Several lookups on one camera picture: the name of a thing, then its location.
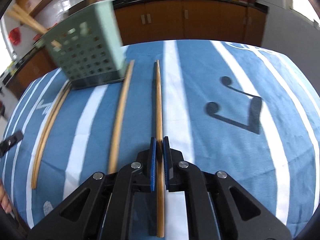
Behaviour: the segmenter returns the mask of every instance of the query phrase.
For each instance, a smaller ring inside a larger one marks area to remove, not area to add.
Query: music note print
[[[250,94],[247,94],[245,92],[242,92],[238,89],[231,87],[230,85],[232,84],[232,80],[229,77],[221,77],[220,81],[227,88],[234,90],[238,93],[252,97],[252,99],[250,101],[250,105],[249,105],[249,110],[248,110],[248,115],[249,115],[248,124],[246,125],[246,124],[231,120],[229,118],[223,117],[221,115],[218,115],[217,112],[220,109],[220,105],[216,102],[207,103],[207,105],[206,105],[207,114],[213,118],[219,119],[219,120],[224,121],[226,123],[230,123],[232,125],[238,126],[240,128],[246,129],[246,130],[248,130],[250,132],[254,132],[256,134],[260,134],[260,112],[261,112],[261,108],[262,108],[261,97],[250,95]]]

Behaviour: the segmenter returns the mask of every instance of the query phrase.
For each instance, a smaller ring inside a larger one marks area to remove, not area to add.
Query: green plastic basket
[[[110,0],[72,14],[42,38],[75,89],[123,80],[127,64]],[[53,47],[54,40],[62,47]]]

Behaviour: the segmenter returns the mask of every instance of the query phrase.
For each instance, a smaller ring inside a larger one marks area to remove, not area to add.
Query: chopstick
[[[134,60],[130,61],[129,63],[127,72],[125,74],[124,82],[122,85],[122,90],[121,90],[119,103],[118,103],[118,109],[116,112],[115,124],[112,132],[111,148],[109,153],[108,174],[115,173],[117,171],[122,122],[123,122],[123,116],[124,116],[124,109],[125,109],[125,105],[128,97],[128,91],[129,91],[133,66],[134,66]]]
[[[157,237],[164,237],[164,164],[162,153],[162,99],[159,60],[156,62],[156,190],[157,190]]]
[[[33,170],[32,170],[32,178],[31,178],[31,188],[36,189],[37,187],[37,181],[38,181],[38,175],[39,175],[39,169],[40,169],[40,163],[44,151],[44,147],[47,143],[47,139],[49,137],[51,128],[53,126],[54,121],[56,120],[56,117],[59,113],[59,110],[66,99],[68,93],[70,92],[71,89],[71,83],[68,82],[63,90],[61,91],[60,95],[58,96],[56,102],[54,103],[51,112],[48,116],[48,119],[44,125],[39,144],[36,150],[36,156],[35,156],[35,161],[33,164]]]

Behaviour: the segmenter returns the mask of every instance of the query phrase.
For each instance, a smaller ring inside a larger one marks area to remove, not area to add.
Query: white stripe
[[[170,147],[194,162],[193,140],[187,98],[176,41],[164,41],[163,130]],[[165,191],[165,236],[167,240],[187,240],[188,220],[184,192]]]
[[[68,165],[65,171],[66,179],[63,189],[63,199],[79,187],[79,180],[87,150],[87,143],[91,133],[91,126],[107,88],[108,85],[102,85],[93,90],[78,121]]]
[[[38,103],[40,102],[43,94],[47,91],[49,85],[51,84],[51,82],[53,81],[53,79],[56,77],[56,75],[57,75],[60,71],[61,71],[61,69],[59,68],[59,69],[56,71],[56,73],[53,75],[53,77],[49,80],[48,84],[44,87],[44,89],[42,90],[41,94],[39,95],[39,98],[37,99],[37,101],[35,102],[35,104],[33,105],[33,107],[31,108],[31,110],[30,110],[30,112],[29,112],[29,114],[28,114],[28,116],[27,116],[27,118],[26,118],[26,120],[25,120],[25,122],[24,122],[24,124],[23,124],[22,130],[21,130],[23,134],[24,134],[24,132],[25,132],[25,130],[26,130],[26,127],[27,127],[27,125],[28,125],[28,123],[29,123],[29,121],[30,121],[30,119],[31,119],[31,116],[32,116],[34,110],[36,109],[36,106],[37,106]],[[44,76],[41,78],[41,80],[39,81],[39,83],[45,78],[46,75],[44,75]],[[17,158],[18,158],[19,149],[20,149],[20,145],[21,145],[21,142],[22,142],[22,141],[18,142],[18,144],[17,144],[17,148],[16,148],[16,152],[15,152],[15,154],[14,154],[13,164],[12,164],[12,173],[11,173],[11,195],[10,195],[10,197],[11,197],[11,200],[12,200],[12,204],[13,204],[13,205],[14,205],[14,203],[13,203],[13,202],[14,202],[14,197],[13,197],[14,172],[15,172],[15,169],[16,169]]]
[[[295,107],[297,108],[297,111],[301,117],[301,120],[306,127],[306,130],[308,132],[308,135],[310,137],[311,143],[313,145],[313,149],[315,151],[315,162],[316,162],[316,192],[315,192],[315,200],[314,200],[314,207],[313,207],[313,213],[316,211],[316,208],[319,204],[319,194],[320,194],[320,160],[319,160],[319,144],[316,139],[316,136],[313,132],[312,126],[309,122],[309,119],[307,117],[306,111],[302,107],[300,101],[296,97],[296,95],[292,92],[292,90],[289,88],[288,84],[285,82],[283,77],[278,73],[278,71],[274,68],[274,66],[268,61],[268,59],[263,56],[254,46],[248,45],[248,48],[251,49],[251,51],[259,57],[263,63],[266,65],[268,70],[273,74],[273,76],[276,78],[276,80],[279,82],[279,84],[284,88],[284,90],[288,93],[289,97],[293,101]]]
[[[26,106],[27,106],[27,104],[29,103],[30,99],[32,98],[34,92],[36,91],[38,85],[39,85],[40,82],[45,78],[45,76],[46,76],[46,75],[44,75],[44,76],[40,79],[40,81],[35,85],[35,87],[33,88],[33,91],[31,92],[28,100],[26,101],[25,105],[23,106],[23,108],[22,108],[22,110],[21,110],[21,112],[20,112],[20,114],[19,114],[19,116],[18,116],[18,118],[17,118],[17,120],[16,120],[16,122],[15,122],[15,124],[14,124],[14,127],[13,127],[13,130],[12,130],[12,131],[14,131],[14,130],[16,129],[17,124],[18,124],[18,121],[19,121],[19,119],[20,119],[20,117],[21,117],[24,109],[26,108]],[[3,179],[3,182],[4,182],[4,177],[5,177],[5,169],[6,169],[6,165],[7,165],[7,157],[8,157],[8,155],[5,156],[4,167],[3,167],[3,171],[2,171],[2,179]],[[11,198],[12,203],[13,203],[12,190],[10,191],[10,198]]]
[[[309,90],[307,89],[307,87],[304,85],[304,83],[302,82],[302,80],[298,77],[298,75],[295,73],[295,71],[290,67],[290,65],[284,60],[284,58],[281,57],[281,55],[278,52],[275,52],[274,55],[276,55],[279,60],[281,61],[281,63],[289,70],[290,74],[294,77],[294,79],[299,83],[299,85],[302,87],[302,89],[305,91],[305,93],[307,94],[307,96],[310,98],[313,106],[315,107],[318,116],[320,117],[320,109],[316,103],[316,101],[314,100],[313,96],[310,94]]]
[[[59,95],[62,93],[63,89],[65,88],[65,86],[67,84],[68,84],[68,80],[63,84],[63,86],[60,89],[59,93],[57,94],[56,98],[52,102],[49,111],[44,116],[44,119],[42,120],[42,123],[41,123],[39,131],[38,131],[38,135],[37,135],[36,141],[35,141],[35,143],[33,145],[32,153],[31,153],[31,159],[30,159],[29,168],[28,168],[28,174],[27,174],[27,185],[26,185],[26,204],[27,204],[26,205],[26,213],[27,213],[27,222],[28,222],[28,225],[29,225],[30,228],[34,227],[33,215],[32,215],[32,188],[31,188],[31,181],[32,181],[32,172],[33,172],[33,165],[34,165],[35,156],[36,156],[36,150],[38,148],[39,140],[40,140],[40,137],[42,135],[45,123],[48,120],[49,114],[52,111],[52,108],[53,108],[54,104],[56,103]]]
[[[220,41],[211,41],[216,50],[229,65],[231,71],[238,80],[242,90],[248,94],[259,96],[244,70],[232,56],[232,54],[222,45]],[[271,159],[275,167],[277,196],[276,196],[276,217],[285,225],[288,220],[289,199],[290,199],[290,174],[288,161],[284,153],[284,148],[272,119],[267,104],[263,101],[260,114],[261,126],[270,149]]]
[[[22,98],[20,98],[20,100],[19,100],[16,108],[14,109],[14,111],[13,111],[11,117],[10,117],[9,123],[8,123],[8,125],[7,125],[7,129],[5,130],[5,134],[4,134],[3,140],[4,140],[5,138],[7,138],[8,131],[9,131],[9,127],[10,127],[10,125],[11,125],[12,119],[14,118],[14,115],[16,114],[17,109],[18,109],[21,101],[24,99],[25,95],[26,95],[26,94],[28,93],[28,91],[31,89],[31,87],[32,87],[32,85],[34,84],[34,82],[35,82],[35,80],[30,84],[30,86],[28,87],[27,91],[23,94]],[[33,92],[31,93],[31,95],[29,96],[29,98],[28,98],[27,102],[25,103],[23,109],[21,110],[21,112],[20,112],[20,114],[19,114],[19,116],[18,116],[18,118],[17,118],[17,121],[16,121],[16,123],[15,123],[15,125],[14,125],[14,128],[12,129],[12,133],[11,133],[11,134],[14,134],[14,130],[15,130],[16,126],[17,126],[18,120],[19,120],[20,117],[21,117],[21,113],[23,112],[23,110],[25,109],[27,103],[29,102],[30,98],[32,97]],[[2,182],[3,182],[3,185],[4,185],[4,175],[5,175],[5,167],[6,167],[6,165],[7,165],[8,153],[9,153],[9,152],[7,152],[7,154],[5,155],[4,166],[3,166],[3,170],[2,170]]]

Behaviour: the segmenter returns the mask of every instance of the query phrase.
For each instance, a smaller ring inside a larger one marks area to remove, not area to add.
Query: table
[[[224,170],[296,236],[319,202],[320,98],[285,55],[238,43],[157,41],[123,48],[134,59],[120,143],[121,168],[155,136],[155,71],[162,75],[163,128],[171,148],[203,171]],[[30,84],[8,123],[24,139],[0,162],[0,176],[33,227],[96,171],[107,171],[122,83],[67,96],[49,135],[37,189],[36,147],[66,84],[58,69]],[[187,239],[183,193],[166,193],[166,239]],[[136,198],[132,239],[148,236],[147,200]]]

